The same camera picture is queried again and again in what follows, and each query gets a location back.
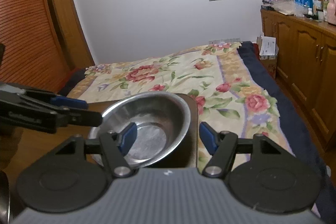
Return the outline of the wooden room door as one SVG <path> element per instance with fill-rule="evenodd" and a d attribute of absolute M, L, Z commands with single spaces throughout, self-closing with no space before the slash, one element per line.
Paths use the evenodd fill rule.
<path fill-rule="evenodd" d="M 53 0 L 63 38 L 63 49 L 74 68 L 95 64 L 82 30 L 74 0 Z"/>

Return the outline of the blue picture card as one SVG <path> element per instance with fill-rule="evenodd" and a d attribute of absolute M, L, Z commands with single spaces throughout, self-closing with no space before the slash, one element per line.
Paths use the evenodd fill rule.
<path fill-rule="evenodd" d="M 303 14 L 308 14 L 313 9 L 313 0 L 294 0 L 294 2 L 302 8 Z"/>

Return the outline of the small stainless steel bowl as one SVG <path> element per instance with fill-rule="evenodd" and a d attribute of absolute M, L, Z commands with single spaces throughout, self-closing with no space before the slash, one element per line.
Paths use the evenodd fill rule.
<path fill-rule="evenodd" d="M 128 124 L 137 126 L 137 138 L 124 156 L 133 168 L 147 167 L 171 155 L 191 124 L 187 102 L 169 92 L 144 92 L 114 103 L 102 113 L 102 124 L 88 137 L 120 133 Z"/>

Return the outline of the pink thermos jug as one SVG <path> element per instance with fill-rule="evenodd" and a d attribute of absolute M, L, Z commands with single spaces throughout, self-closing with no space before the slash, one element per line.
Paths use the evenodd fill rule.
<path fill-rule="evenodd" d="M 336 0 L 329 0 L 327 4 L 327 23 L 336 25 Z"/>

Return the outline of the wooden sideboard cabinet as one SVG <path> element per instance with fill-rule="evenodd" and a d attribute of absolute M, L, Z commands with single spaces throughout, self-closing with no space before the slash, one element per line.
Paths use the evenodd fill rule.
<path fill-rule="evenodd" d="M 278 75 L 318 127 L 323 149 L 335 148 L 335 26 L 260 12 L 264 35 L 276 39 Z"/>

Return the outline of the wooden slatted wardrobe door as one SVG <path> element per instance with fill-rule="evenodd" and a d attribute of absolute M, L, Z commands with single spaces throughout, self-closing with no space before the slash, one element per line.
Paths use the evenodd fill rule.
<path fill-rule="evenodd" d="M 1 0 L 1 81 L 58 92 L 71 69 L 52 0 Z"/>

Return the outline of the white cardboard box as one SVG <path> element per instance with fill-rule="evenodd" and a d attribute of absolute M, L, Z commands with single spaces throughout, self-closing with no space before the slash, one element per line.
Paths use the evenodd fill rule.
<path fill-rule="evenodd" d="M 256 40 L 259 48 L 259 57 L 261 60 L 277 59 L 278 46 L 276 38 L 269 36 L 259 36 Z"/>

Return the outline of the floral bed blanket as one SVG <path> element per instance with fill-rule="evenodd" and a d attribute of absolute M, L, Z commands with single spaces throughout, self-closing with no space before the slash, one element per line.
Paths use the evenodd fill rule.
<path fill-rule="evenodd" d="M 335 222 L 335 188 L 326 165 L 252 43 L 197 46 L 164 57 L 87 67 L 72 78 L 68 96 L 95 103 L 147 91 L 186 94 L 195 100 L 201 122 L 243 138 L 263 134 L 296 155 L 322 178 L 315 211 Z"/>

